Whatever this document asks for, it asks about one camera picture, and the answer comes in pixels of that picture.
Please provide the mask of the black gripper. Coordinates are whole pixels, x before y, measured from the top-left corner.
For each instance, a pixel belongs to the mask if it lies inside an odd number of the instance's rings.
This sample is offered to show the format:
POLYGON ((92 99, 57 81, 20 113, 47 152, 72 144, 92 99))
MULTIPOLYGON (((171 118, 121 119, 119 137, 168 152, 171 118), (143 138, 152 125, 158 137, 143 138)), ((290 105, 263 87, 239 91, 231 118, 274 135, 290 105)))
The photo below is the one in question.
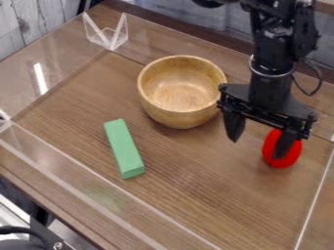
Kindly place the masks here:
POLYGON ((256 105, 250 101, 250 85, 222 83, 216 106, 223 113, 228 139, 235 143, 246 129, 246 119, 279 129, 272 158, 286 157, 296 140, 307 139, 313 123, 318 119, 314 110, 292 95, 276 106, 256 105))

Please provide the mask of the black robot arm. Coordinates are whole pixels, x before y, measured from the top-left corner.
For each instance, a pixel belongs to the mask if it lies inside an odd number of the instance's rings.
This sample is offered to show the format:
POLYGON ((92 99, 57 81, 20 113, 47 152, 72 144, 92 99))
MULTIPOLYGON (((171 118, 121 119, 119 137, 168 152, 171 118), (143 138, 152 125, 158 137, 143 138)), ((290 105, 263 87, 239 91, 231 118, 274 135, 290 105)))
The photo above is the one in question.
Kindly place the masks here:
POLYGON ((230 1, 250 14, 254 50, 248 60, 250 82, 222 84, 216 105, 226 134, 236 141, 250 119, 280 132, 271 157, 287 156, 294 143, 309 138, 318 116, 292 94, 299 86, 295 64, 317 49, 315 0, 192 0, 214 9, 230 1))

